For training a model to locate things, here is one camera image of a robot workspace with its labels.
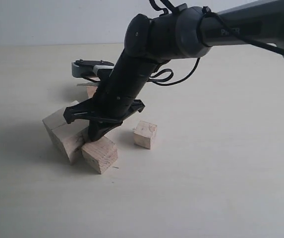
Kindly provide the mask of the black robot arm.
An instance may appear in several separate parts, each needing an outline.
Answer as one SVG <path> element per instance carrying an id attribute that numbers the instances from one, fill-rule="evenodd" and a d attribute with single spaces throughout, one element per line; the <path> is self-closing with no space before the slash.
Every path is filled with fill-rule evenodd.
<path id="1" fill-rule="evenodd" d="M 200 60 L 214 46 L 253 45 L 284 58 L 284 0 L 257 0 L 218 13 L 207 6 L 188 7 L 151 1 L 156 18 L 138 14 L 130 22 L 124 48 L 116 63 L 76 60 L 72 75 L 97 83 L 93 97 L 67 107 L 67 123 L 89 121 L 91 142 L 144 109 L 137 95 L 147 82 L 169 86 L 159 79 L 171 60 Z"/>

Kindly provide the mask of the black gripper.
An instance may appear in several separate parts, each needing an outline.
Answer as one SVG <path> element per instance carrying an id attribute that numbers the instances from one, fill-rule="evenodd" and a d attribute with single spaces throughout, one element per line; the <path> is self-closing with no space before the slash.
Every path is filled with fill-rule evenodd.
<path id="1" fill-rule="evenodd" d="M 63 117 L 68 124 L 77 119 L 89 120 L 88 140 L 95 142 L 122 125 L 125 114 L 152 73 L 161 63 L 122 53 L 108 79 L 103 80 L 94 96 L 67 107 Z"/>

